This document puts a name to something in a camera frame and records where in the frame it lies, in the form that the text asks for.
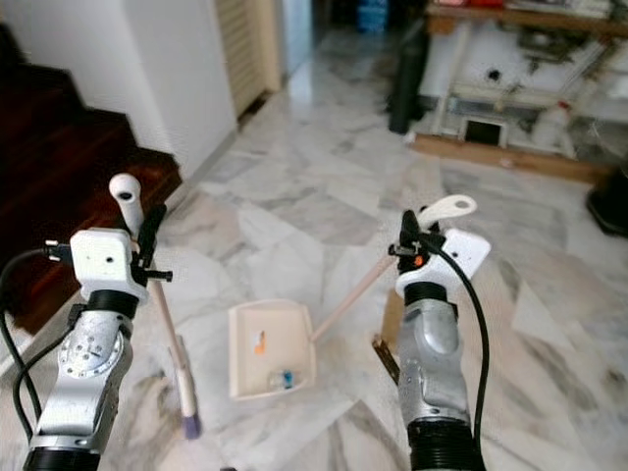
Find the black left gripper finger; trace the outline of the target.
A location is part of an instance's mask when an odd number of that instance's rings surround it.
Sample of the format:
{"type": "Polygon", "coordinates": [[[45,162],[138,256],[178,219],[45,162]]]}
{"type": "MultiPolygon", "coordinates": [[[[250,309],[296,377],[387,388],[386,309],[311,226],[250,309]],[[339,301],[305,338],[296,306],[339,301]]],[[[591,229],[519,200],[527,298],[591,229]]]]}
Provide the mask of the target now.
{"type": "Polygon", "coordinates": [[[169,212],[169,207],[166,203],[157,203],[144,216],[143,224],[140,225],[140,265],[142,266],[151,266],[153,263],[157,233],[167,212],[169,212]]]}

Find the white frame stand wooden base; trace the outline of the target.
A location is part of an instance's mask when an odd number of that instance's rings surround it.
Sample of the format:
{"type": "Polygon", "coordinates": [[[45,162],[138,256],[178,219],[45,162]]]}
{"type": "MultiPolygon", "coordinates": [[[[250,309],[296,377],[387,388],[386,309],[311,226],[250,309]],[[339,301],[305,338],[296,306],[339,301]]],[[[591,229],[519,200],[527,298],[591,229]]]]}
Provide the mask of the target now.
{"type": "Polygon", "coordinates": [[[470,24],[475,20],[493,20],[508,26],[530,26],[559,28],[559,30],[585,32],[594,39],[609,43],[611,39],[628,39],[628,23],[613,20],[578,17],[557,13],[526,12],[505,8],[472,8],[472,6],[448,6],[439,0],[428,0],[425,4],[426,31],[430,34],[456,36],[454,57],[451,59],[452,80],[437,100],[437,108],[432,117],[431,131],[418,131],[409,142],[413,151],[431,154],[443,160],[456,160],[479,165],[507,169],[528,174],[537,174],[574,183],[600,183],[605,177],[618,172],[619,167],[608,163],[589,163],[562,157],[547,151],[524,151],[489,145],[465,142],[459,138],[443,135],[445,108],[452,93],[457,89],[456,78],[468,50],[470,24]]]}

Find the small clear plastic bottle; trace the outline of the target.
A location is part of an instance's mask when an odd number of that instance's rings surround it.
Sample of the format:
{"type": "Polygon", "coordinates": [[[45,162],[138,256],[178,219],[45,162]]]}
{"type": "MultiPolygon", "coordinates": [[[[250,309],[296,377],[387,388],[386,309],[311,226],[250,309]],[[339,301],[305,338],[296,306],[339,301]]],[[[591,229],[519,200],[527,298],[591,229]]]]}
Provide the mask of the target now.
{"type": "Polygon", "coordinates": [[[268,387],[273,392],[290,391],[296,389],[301,383],[299,372],[291,369],[278,369],[268,377],[268,387]]]}

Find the beige dustpan with wooden handle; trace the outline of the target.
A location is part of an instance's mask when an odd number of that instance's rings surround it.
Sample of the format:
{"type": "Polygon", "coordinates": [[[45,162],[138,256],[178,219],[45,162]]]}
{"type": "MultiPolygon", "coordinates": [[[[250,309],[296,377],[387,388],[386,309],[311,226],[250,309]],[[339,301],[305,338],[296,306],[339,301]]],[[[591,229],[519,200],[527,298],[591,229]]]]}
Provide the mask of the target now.
{"type": "MultiPolygon", "coordinates": [[[[477,202],[466,194],[450,194],[417,212],[425,234],[439,236],[434,224],[440,220],[472,214],[477,202]]],[[[234,306],[229,310],[229,394],[233,400],[266,398],[313,386],[317,382],[317,342],[387,270],[396,272],[395,259],[383,255],[359,280],[350,295],[318,328],[311,327],[309,309],[301,302],[266,299],[234,306]],[[273,392],[268,377],[278,369],[299,372],[301,383],[294,390],[273,392]]]]}

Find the tall black object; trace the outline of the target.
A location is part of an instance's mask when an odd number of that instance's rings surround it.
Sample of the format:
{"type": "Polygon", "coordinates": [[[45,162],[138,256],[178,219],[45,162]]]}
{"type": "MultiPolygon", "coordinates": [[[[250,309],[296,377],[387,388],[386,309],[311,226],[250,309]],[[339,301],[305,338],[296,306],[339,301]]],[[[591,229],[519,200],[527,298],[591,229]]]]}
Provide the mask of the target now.
{"type": "Polygon", "coordinates": [[[428,37],[426,19],[417,19],[405,29],[396,50],[396,73],[389,99],[389,131],[408,134],[414,121],[421,120],[420,86],[425,76],[428,37]]]}

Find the blue crates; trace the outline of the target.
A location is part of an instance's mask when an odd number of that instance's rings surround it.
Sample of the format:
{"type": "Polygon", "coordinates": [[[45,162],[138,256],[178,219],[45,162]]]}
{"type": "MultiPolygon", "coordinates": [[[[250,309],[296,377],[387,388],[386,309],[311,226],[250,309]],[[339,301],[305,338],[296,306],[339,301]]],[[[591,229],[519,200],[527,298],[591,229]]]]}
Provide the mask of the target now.
{"type": "Polygon", "coordinates": [[[389,30],[390,0],[357,0],[357,30],[385,34],[389,30]]]}

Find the brown cardboard piece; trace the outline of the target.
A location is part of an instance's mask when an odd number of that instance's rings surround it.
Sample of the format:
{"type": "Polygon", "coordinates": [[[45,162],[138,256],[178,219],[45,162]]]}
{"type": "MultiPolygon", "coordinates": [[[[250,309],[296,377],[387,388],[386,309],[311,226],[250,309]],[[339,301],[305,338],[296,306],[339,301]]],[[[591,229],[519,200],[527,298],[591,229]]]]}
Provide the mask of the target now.
{"type": "Polygon", "coordinates": [[[393,353],[396,352],[396,340],[398,340],[404,311],[404,299],[398,292],[390,291],[387,296],[383,320],[380,328],[380,338],[383,344],[393,353]]]}

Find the dark wooden staircase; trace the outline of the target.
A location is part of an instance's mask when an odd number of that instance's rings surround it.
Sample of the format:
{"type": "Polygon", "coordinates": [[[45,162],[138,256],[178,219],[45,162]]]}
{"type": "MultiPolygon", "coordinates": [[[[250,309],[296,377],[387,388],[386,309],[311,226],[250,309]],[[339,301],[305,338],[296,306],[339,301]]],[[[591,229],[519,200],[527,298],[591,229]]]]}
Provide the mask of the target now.
{"type": "Polygon", "coordinates": [[[0,46],[3,263],[80,229],[120,228],[108,192],[114,175],[139,180],[143,208],[180,187],[175,158],[142,147],[126,114],[89,106],[71,72],[36,66],[7,26],[0,46]]]}

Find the beige louvered door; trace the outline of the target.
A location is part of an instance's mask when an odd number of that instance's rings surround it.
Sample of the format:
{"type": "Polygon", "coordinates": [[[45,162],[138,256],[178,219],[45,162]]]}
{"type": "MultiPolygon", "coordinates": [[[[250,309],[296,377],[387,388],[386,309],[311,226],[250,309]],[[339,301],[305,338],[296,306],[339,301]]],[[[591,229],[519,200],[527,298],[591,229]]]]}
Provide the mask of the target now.
{"type": "Polygon", "coordinates": [[[275,0],[211,0],[235,107],[242,118],[247,109],[280,89],[280,28],[275,0]]]}

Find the broom with wooden handle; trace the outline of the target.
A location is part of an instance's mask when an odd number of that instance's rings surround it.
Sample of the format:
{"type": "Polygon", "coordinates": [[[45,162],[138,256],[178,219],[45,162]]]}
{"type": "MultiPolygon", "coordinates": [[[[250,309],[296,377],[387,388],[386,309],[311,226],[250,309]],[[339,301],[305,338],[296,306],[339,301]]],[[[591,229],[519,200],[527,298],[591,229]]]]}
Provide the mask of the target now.
{"type": "MultiPolygon", "coordinates": [[[[144,208],[142,207],[142,184],[139,183],[135,176],[122,172],[109,180],[109,193],[112,194],[114,201],[120,207],[123,221],[125,221],[127,229],[131,233],[131,238],[134,239],[135,245],[138,247],[138,268],[157,269],[156,265],[154,265],[154,257],[151,266],[140,265],[140,225],[143,224],[145,216],[144,208]]],[[[183,433],[186,440],[193,441],[202,434],[198,400],[194,390],[191,365],[188,363],[183,340],[176,332],[174,317],[172,317],[169,300],[167,300],[167,296],[163,291],[162,284],[163,282],[158,282],[158,280],[151,280],[146,287],[149,290],[151,299],[156,302],[161,326],[165,329],[166,336],[169,338],[169,350],[172,364],[174,364],[175,368],[181,417],[183,418],[183,433]]]]}

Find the black bin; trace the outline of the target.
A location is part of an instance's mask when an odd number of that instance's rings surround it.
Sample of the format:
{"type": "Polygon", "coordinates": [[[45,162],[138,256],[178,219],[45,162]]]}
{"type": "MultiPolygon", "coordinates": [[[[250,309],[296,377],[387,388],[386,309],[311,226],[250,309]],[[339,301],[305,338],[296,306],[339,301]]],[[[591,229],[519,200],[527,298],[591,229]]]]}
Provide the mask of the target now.
{"type": "Polygon", "coordinates": [[[628,187],[594,188],[585,207],[603,234],[628,239],[628,187]]]}

